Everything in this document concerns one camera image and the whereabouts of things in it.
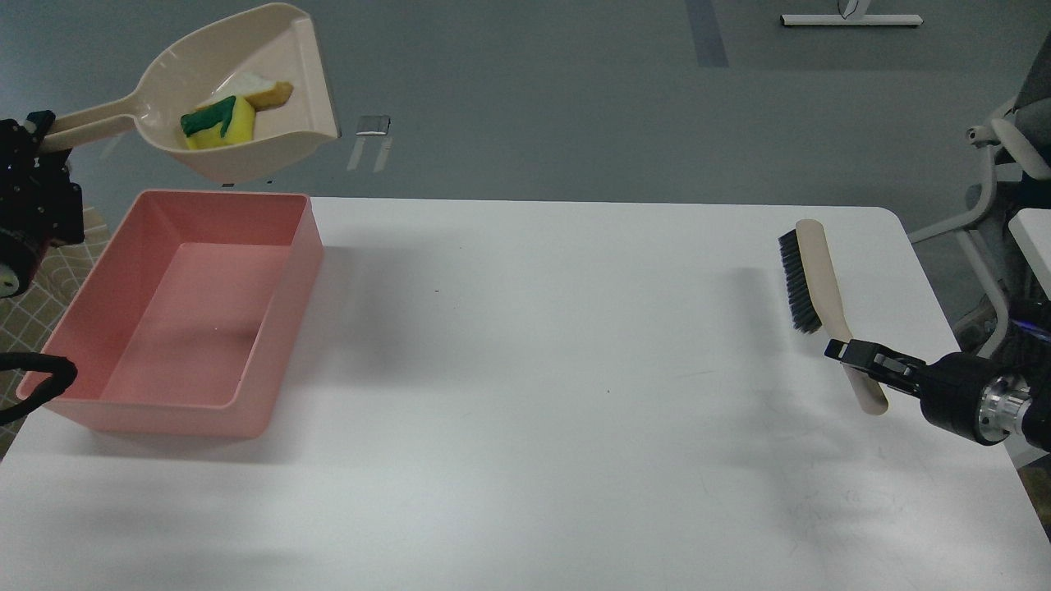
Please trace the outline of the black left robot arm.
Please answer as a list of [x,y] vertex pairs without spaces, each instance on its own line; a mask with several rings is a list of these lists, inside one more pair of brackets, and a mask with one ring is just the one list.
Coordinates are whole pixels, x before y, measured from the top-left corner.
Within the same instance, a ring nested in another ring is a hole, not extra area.
[[[30,113],[1,123],[2,298],[23,295],[51,248],[84,240],[83,197],[71,180],[69,149],[44,152],[43,142],[57,122],[55,113]],[[30,395],[1,411],[2,425],[25,419],[74,384],[78,369],[68,358],[33,351],[1,355],[1,369],[44,373]]]

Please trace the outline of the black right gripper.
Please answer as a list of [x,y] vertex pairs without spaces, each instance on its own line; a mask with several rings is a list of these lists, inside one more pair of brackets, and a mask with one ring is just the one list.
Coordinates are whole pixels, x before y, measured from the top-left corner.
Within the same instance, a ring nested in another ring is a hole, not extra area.
[[928,423],[983,446],[1021,434],[1022,417],[1031,406],[1028,382],[986,358],[949,353],[925,366],[919,358],[857,339],[830,340],[824,355],[920,400]]

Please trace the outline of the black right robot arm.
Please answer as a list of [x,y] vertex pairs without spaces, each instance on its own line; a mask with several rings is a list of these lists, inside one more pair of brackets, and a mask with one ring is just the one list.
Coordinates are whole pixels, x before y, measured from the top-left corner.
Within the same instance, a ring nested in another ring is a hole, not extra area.
[[953,352],[927,363],[875,341],[830,339],[825,356],[918,399],[931,425],[991,447],[1017,435],[1049,449],[1049,375],[1025,375],[996,360]]

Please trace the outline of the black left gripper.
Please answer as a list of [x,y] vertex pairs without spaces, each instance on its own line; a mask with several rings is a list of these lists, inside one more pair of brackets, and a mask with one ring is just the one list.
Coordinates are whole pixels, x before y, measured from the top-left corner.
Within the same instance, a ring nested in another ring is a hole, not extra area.
[[2,235],[33,247],[84,240],[82,189],[65,160],[37,160],[56,116],[30,113],[1,121]]

